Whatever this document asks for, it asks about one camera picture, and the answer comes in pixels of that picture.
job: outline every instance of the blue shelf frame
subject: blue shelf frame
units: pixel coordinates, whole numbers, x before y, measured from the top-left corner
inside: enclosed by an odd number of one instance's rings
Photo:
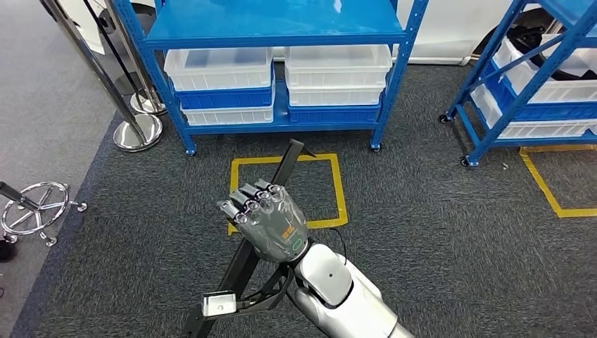
[[[287,0],[156,0],[157,18],[147,35],[130,0],[114,0],[114,4],[187,154],[192,156],[196,153],[192,135],[251,132],[372,130],[370,147],[380,149],[428,1],[415,0],[403,28],[396,17],[398,0],[344,0],[341,8],[333,7],[333,1],[289,4]],[[341,44],[388,44],[390,51],[393,44],[400,45],[398,58],[387,75],[376,122],[291,124],[287,115],[286,86],[278,85],[273,123],[189,126],[154,55],[155,51],[168,49]]]
[[[552,39],[550,42],[535,48],[529,53],[525,54],[504,67],[496,70],[486,77],[480,78],[483,69],[491,62],[491,57],[496,53],[501,45],[502,39],[506,32],[514,23],[516,17],[521,13],[524,7],[529,3],[541,4],[554,18],[562,21],[562,24],[567,28],[564,34],[558,38]],[[558,144],[597,144],[597,135],[587,131],[580,137],[551,137],[551,138],[536,138],[536,139],[499,139],[498,137],[507,128],[510,121],[512,121],[518,111],[524,108],[529,100],[539,91],[541,86],[549,79],[551,74],[558,69],[572,52],[577,48],[597,48],[597,1],[594,0],[514,0],[496,31],[491,36],[489,43],[483,50],[483,53],[471,73],[468,75],[466,81],[463,83],[458,95],[450,108],[445,112],[445,115],[440,116],[441,122],[453,120],[457,115],[463,121],[463,125],[471,142],[473,149],[469,154],[463,158],[463,165],[477,166],[479,159],[492,147],[501,146],[538,146],[538,145],[558,145]],[[551,54],[541,68],[537,71],[535,76],[531,79],[529,84],[518,94],[517,98],[508,109],[502,111],[502,117],[496,124],[489,128],[484,120],[483,114],[475,106],[475,103],[470,99],[470,92],[477,86],[485,83],[489,78],[500,76],[504,72],[512,69],[516,65],[529,60],[532,56],[537,55],[543,50],[560,43],[558,48]],[[463,105],[469,101],[476,111],[479,119],[485,129],[485,135],[479,137],[472,127],[470,119],[467,117]]]

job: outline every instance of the blue shelf top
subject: blue shelf top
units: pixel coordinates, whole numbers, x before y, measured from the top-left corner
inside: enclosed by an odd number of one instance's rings
[[[372,130],[377,122],[364,123],[290,123],[288,116],[288,96],[286,83],[276,81],[276,99],[274,101],[274,121],[246,125],[197,125],[187,126],[189,134],[244,134],[254,132],[314,132],[330,130]]]
[[[554,18],[565,27],[576,25],[578,20],[588,11],[596,0],[536,0]],[[587,34],[589,39],[597,39],[597,25]]]
[[[407,34],[390,0],[169,0],[152,49],[392,44]]]

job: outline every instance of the chrome stool leg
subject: chrome stool leg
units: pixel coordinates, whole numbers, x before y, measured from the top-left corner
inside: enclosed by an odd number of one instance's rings
[[[36,203],[27,196],[27,193],[31,191],[43,188],[46,188],[46,190],[39,199],[39,202]],[[54,188],[57,188],[57,190],[62,194],[62,201],[46,204],[46,200],[50,197],[52,191],[56,190]],[[10,199],[10,201],[4,207],[4,212],[0,218],[0,225],[4,229],[4,237],[6,240],[14,243],[17,241],[18,236],[39,233],[39,236],[46,241],[47,246],[53,246],[56,244],[56,238],[48,237],[44,232],[44,229],[54,224],[69,206],[77,206],[77,210],[79,212],[83,212],[87,209],[87,204],[71,201],[69,199],[68,188],[68,184],[61,184],[57,182],[41,182],[29,186],[19,192],[6,183],[0,182],[0,194]],[[27,212],[19,219],[9,223],[7,221],[8,211],[14,204],[17,205],[18,210],[26,209]],[[54,213],[54,216],[52,216],[50,220],[44,222],[42,219],[42,214],[45,215],[47,213]],[[32,229],[20,229],[20,226],[24,225],[32,216],[35,217],[36,227]]]

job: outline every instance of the black handle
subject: black handle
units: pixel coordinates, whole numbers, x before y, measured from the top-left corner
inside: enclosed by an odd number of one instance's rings
[[[7,199],[13,200],[15,202],[20,202],[23,200],[23,194],[2,181],[0,181],[0,195],[5,196]]]

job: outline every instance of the chrome post base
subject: chrome post base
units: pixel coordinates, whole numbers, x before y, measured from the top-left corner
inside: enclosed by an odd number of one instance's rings
[[[153,104],[151,104],[151,100],[146,97],[145,89],[143,88],[137,90],[137,92],[131,96],[130,103],[131,107],[141,114],[160,116],[167,112],[166,105],[162,102],[158,102],[158,111],[156,111],[153,108]]]
[[[134,119],[139,125],[139,129],[143,132],[146,142],[142,142],[135,135],[129,123],[126,121],[121,123],[114,131],[113,140],[116,145],[124,151],[134,153],[135,151],[145,150],[151,148],[158,143],[162,136],[162,121],[154,115],[135,115]]]
[[[0,225],[4,230],[4,239],[7,242],[15,243],[18,240],[18,236],[38,233],[39,236],[46,241],[47,246],[53,246],[56,244],[57,239],[46,235],[44,229],[54,224],[69,206],[77,206],[77,211],[79,212],[83,212],[87,209],[87,204],[71,201],[69,199],[68,184],[41,182],[23,189],[20,193],[27,196],[28,193],[37,189],[45,189],[42,197],[39,199],[39,208],[37,210],[30,211],[25,209],[23,212],[22,209],[17,208],[21,211],[19,219],[13,222],[8,222],[8,212],[14,205],[18,206],[18,204],[15,201],[9,201],[6,206],[4,206],[4,212],[0,218]],[[56,190],[61,194],[61,201],[46,204],[46,200],[50,197],[50,194]],[[44,221],[42,216],[47,214],[53,214],[53,216],[49,220],[46,219]],[[31,217],[34,217],[35,219],[35,226],[33,228],[26,226],[27,221]]]

